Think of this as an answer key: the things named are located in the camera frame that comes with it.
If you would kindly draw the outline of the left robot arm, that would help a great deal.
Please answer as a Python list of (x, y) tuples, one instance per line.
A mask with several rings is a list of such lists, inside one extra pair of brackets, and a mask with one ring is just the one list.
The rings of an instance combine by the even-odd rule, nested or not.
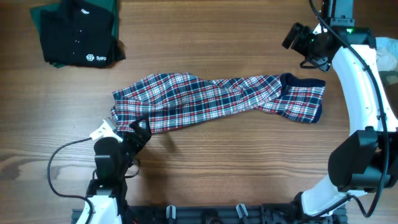
[(149, 117), (143, 116), (128, 125), (133, 132), (116, 132), (111, 118), (90, 134), (95, 142), (95, 177), (90, 180), (81, 215), (75, 223), (135, 223), (133, 212), (127, 204), (127, 182), (133, 175), (127, 171), (139, 165), (136, 155), (152, 137)]

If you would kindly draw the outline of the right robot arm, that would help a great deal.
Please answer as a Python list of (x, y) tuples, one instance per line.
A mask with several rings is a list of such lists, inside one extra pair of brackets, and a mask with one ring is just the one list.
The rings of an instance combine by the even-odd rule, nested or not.
[(397, 118), (392, 112), (376, 65), (372, 32), (356, 27), (352, 1), (323, 1), (311, 29), (295, 23), (283, 46), (304, 56), (302, 68), (332, 68), (341, 83), (349, 114), (349, 137), (329, 156), (328, 173), (290, 203), (269, 209), (290, 223), (322, 221), (350, 200), (374, 195), (370, 217), (382, 191), (397, 182)]

